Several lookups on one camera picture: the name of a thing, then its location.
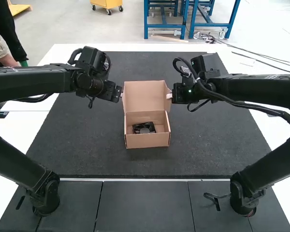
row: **white table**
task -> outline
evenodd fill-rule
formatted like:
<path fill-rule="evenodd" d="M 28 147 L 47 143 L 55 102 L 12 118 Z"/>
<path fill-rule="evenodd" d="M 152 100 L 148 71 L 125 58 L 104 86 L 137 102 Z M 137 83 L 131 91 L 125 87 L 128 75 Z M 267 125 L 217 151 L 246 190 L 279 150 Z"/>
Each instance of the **white table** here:
<path fill-rule="evenodd" d="M 39 65 L 49 63 L 66 63 L 72 51 L 85 45 L 96 47 L 102 51 L 166 51 L 166 52 L 218 52 L 229 73 L 269 74 L 284 73 L 253 62 L 253 60 L 239 57 L 231 53 L 231 48 L 219 44 L 55 44 L 45 55 Z M 5 119 L 0 119 L 0 136 L 20 151 L 26 153 L 37 132 L 42 126 L 48 112 L 54 104 L 58 94 L 40 103 L 23 103 L 10 101 L 2 111 L 10 111 Z M 264 135 L 271 149 L 275 149 L 290 137 L 290 125 L 283 119 L 268 117 L 266 114 L 250 110 L 260 131 Z M 0 218 L 13 196 L 17 185 L 10 180 L 0 177 Z M 290 178 L 273 186 L 274 192 L 290 223 Z"/>

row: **metal bracket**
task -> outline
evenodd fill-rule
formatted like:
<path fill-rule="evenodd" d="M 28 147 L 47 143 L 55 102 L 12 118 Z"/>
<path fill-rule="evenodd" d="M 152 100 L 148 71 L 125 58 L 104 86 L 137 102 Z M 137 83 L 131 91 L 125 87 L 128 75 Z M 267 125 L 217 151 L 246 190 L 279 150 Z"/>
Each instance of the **metal bracket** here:
<path fill-rule="evenodd" d="M 174 36 L 176 35 L 181 35 L 181 31 L 178 30 L 148 30 L 149 34 L 173 34 Z"/>

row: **box flap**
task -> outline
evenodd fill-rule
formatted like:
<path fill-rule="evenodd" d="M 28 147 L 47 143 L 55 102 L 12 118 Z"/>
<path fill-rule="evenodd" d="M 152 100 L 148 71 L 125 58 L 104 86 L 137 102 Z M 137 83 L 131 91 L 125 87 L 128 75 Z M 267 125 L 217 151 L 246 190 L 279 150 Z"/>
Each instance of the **box flap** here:
<path fill-rule="evenodd" d="M 167 94 L 171 92 L 165 81 L 126 81 L 122 95 L 124 112 L 170 111 L 172 100 L 167 99 Z"/>

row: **concrete floor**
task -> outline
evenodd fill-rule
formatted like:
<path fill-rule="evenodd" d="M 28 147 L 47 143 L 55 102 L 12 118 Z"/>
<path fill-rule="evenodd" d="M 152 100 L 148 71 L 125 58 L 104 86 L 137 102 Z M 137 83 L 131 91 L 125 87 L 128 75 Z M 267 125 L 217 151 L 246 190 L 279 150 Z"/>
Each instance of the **concrete floor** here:
<path fill-rule="evenodd" d="M 89 0 L 12 0 L 31 4 L 32 12 L 15 17 L 16 30 L 25 48 L 30 65 L 37 65 L 53 44 L 77 43 L 165 43 L 165 40 L 144 40 L 143 0 L 123 0 L 124 12 L 113 9 L 111 16 L 97 7 L 94 12 Z M 228 43 L 249 49 L 272 50 L 283 44 L 290 49 L 290 0 L 242 0 Z M 227 22 L 234 0 L 216 0 L 212 19 Z M 161 17 L 149 17 L 159 22 Z M 180 23 L 181 17 L 167 17 Z M 189 40 L 203 43 L 202 40 Z"/>

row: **cart wheel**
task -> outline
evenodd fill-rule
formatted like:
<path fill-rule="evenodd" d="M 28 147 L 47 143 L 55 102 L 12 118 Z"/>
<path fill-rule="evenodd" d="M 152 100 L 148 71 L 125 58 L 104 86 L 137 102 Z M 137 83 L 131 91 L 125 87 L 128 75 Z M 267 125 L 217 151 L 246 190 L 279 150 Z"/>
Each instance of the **cart wheel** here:
<path fill-rule="evenodd" d="M 200 35 L 201 35 L 201 32 L 200 32 L 200 31 L 197 31 L 197 32 L 195 32 L 195 33 L 193 34 L 193 38 L 194 38 L 195 40 L 197 40 L 197 39 L 200 38 Z"/>
<path fill-rule="evenodd" d="M 219 32 L 219 38 L 222 40 L 222 39 L 224 39 L 224 35 L 225 35 L 226 33 L 225 32 Z"/>

